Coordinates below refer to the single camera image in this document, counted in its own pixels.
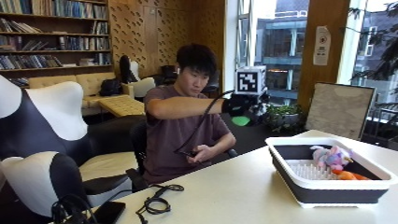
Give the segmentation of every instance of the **white table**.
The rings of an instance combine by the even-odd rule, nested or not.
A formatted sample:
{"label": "white table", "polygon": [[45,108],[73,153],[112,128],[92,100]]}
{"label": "white table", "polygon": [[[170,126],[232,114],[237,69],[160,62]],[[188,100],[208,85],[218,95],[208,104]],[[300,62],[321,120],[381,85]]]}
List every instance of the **white table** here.
{"label": "white table", "polygon": [[[317,136],[335,137],[347,147],[361,150],[366,158],[371,158],[398,175],[397,151],[320,131],[308,131],[297,137]],[[389,224],[398,220],[398,185],[390,187],[373,208],[302,208],[276,172],[266,147],[165,184],[180,184],[185,191],[168,190],[162,194],[162,198],[172,205],[172,211],[161,215],[144,212],[149,224]],[[146,189],[117,200],[127,203],[119,224],[141,223],[136,211],[157,190]]]}

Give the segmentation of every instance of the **black hair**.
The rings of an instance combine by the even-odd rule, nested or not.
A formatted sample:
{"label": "black hair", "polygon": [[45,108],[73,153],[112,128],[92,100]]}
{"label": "black hair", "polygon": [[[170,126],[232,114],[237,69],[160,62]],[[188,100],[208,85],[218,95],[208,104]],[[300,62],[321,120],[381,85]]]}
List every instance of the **black hair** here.
{"label": "black hair", "polygon": [[200,44],[182,46],[177,51],[180,69],[189,67],[206,76],[213,76],[217,70],[216,54],[209,47]]}

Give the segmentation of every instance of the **orange toy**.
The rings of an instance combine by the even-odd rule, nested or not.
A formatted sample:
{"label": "orange toy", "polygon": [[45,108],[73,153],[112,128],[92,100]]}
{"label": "orange toy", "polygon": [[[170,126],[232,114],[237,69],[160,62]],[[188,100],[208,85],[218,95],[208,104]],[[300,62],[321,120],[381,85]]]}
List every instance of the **orange toy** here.
{"label": "orange toy", "polygon": [[367,177],[349,171],[332,170],[339,180],[370,180]]}

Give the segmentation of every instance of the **bookshelf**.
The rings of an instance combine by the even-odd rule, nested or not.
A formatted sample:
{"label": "bookshelf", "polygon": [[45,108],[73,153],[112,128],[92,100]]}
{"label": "bookshelf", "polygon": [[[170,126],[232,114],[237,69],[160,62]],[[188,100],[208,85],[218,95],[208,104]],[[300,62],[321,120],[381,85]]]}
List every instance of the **bookshelf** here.
{"label": "bookshelf", "polygon": [[0,74],[19,78],[112,71],[107,9],[108,0],[0,1]]}

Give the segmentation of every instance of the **man's arm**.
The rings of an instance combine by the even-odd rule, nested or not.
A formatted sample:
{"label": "man's arm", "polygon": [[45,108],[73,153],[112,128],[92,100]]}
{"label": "man's arm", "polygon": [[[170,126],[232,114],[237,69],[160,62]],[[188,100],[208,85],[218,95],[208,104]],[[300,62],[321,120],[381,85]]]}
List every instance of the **man's arm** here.
{"label": "man's arm", "polygon": [[[156,119],[182,119],[202,115],[213,99],[193,97],[172,97],[168,99],[152,99],[146,104],[146,111]],[[224,99],[217,100],[209,114],[221,113]]]}
{"label": "man's arm", "polygon": [[194,158],[186,157],[189,163],[202,162],[213,159],[218,154],[225,152],[236,145],[236,137],[232,133],[226,133],[217,141],[217,143],[208,147],[206,145],[200,145],[194,147],[193,151],[197,152]]}

